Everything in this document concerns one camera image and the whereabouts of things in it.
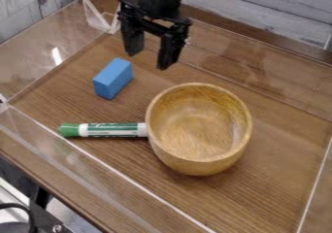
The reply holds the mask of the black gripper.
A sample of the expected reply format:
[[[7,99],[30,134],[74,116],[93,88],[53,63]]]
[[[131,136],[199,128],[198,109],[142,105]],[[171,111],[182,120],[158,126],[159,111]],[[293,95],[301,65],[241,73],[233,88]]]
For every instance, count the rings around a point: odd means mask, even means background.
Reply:
[[[177,62],[191,21],[178,14],[181,0],[118,0],[123,50],[133,56],[143,49],[143,33],[161,38],[157,68]]]

